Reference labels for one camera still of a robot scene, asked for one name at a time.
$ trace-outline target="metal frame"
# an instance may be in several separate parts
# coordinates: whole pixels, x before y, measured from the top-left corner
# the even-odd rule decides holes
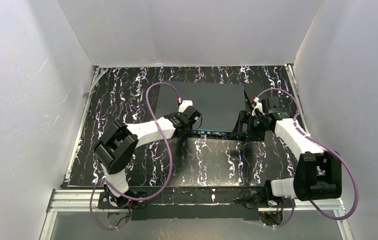
[[[293,89],[295,99],[299,101],[299,93],[296,86],[296,79],[295,75],[293,74],[292,64],[285,64],[286,71],[289,75],[289,82]],[[93,79],[91,82],[91,86],[93,83],[96,83],[99,78],[102,77],[104,72],[101,72],[101,68],[98,66],[94,70]],[[86,105],[84,107],[83,115],[81,117],[80,127],[78,130],[78,135],[75,141],[73,154],[71,156],[70,162],[68,164],[68,168],[66,171],[65,181],[69,181],[71,176],[71,169],[72,165],[75,160],[75,154],[77,151],[77,147],[79,145],[79,140],[83,131],[85,118],[87,116],[88,108],[90,105],[92,94],[89,93],[86,100]],[[302,109],[299,109],[302,122],[305,126],[305,131],[308,132],[308,128],[306,126],[305,117],[303,114]],[[43,225],[43,229],[40,235],[41,240],[50,240],[53,229],[55,226],[55,221],[58,212],[89,212],[90,211],[90,197],[93,190],[90,189],[67,189],[67,190],[54,190],[52,193],[51,200],[49,202],[49,206],[47,208],[47,215],[45,219],[45,223]],[[96,190],[93,196],[93,211],[94,212],[111,212],[111,213],[119,213],[119,212],[126,212],[126,209],[98,209],[97,203],[99,201],[99,195],[103,192],[102,189]],[[322,209],[322,210],[333,210],[335,216],[340,217],[345,214],[345,207],[341,199],[326,199],[326,200],[318,200],[315,203]],[[308,201],[299,201],[295,199],[295,211],[315,211],[314,206]],[[290,211],[291,208],[287,207],[284,211]],[[258,211],[260,212],[268,212],[268,211],[275,211],[274,208],[259,208]],[[347,220],[339,220],[337,221],[339,226],[339,231],[341,233],[343,240],[353,240],[351,230],[349,228]]]

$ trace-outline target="marble pattern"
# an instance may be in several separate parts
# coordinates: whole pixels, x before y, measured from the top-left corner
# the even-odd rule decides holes
[[[105,126],[115,119],[128,124],[151,120],[145,101],[146,89],[159,81],[217,84],[262,83],[263,89],[292,92],[284,66],[141,67],[110,68],[95,86],[72,167],[69,187],[91,187],[103,176],[94,161],[93,145]],[[156,105],[159,88],[152,89]],[[278,94],[284,108],[295,113],[292,100]],[[243,142],[222,137],[172,139],[174,160],[169,186],[219,187],[262,186],[267,179],[294,176],[296,158],[280,138],[268,132],[264,142]],[[127,166],[130,186],[161,186],[168,173],[168,154],[163,140],[136,149]]]

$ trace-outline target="marble surface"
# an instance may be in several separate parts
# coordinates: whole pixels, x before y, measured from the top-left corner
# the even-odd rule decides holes
[[[91,187],[104,174],[94,161],[93,145],[105,126],[115,119],[128,124],[151,120],[146,89],[159,81],[217,84],[262,83],[262,89],[292,92],[284,66],[142,67],[110,68],[95,86],[74,159],[69,187]],[[159,88],[150,93],[155,107]],[[286,111],[295,103],[281,92]],[[222,137],[172,139],[173,160],[170,187],[262,186],[267,179],[293,177],[296,158],[282,140],[268,132],[264,142],[226,140]],[[163,140],[136,149],[127,166],[130,186],[161,186],[168,173],[168,154]]]

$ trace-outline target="gray floor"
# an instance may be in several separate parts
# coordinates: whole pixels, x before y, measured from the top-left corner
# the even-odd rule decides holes
[[[95,213],[107,223],[105,212]],[[241,219],[156,219],[132,221],[119,231],[104,230],[92,220],[89,212],[59,212],[52,239],[56,240],[298,240],[298,239],[342,239],[337,222],[327,219],[314,210],[296,211],[290,223],[273,231],[258,226],[260,222]]]

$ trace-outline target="white wall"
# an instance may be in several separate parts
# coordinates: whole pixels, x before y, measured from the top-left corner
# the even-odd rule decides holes
[[[0,239],[40,236],[92,75],[56,0],[0,0]]]
[[[359,182],[355,239],[378,239],[378,1],[326,0],[295,60],[313,137],[339,151]],[[343,179],[342,199],[353,200]]]
[[[292,63],[322,2],[59,0],[102,67]]]

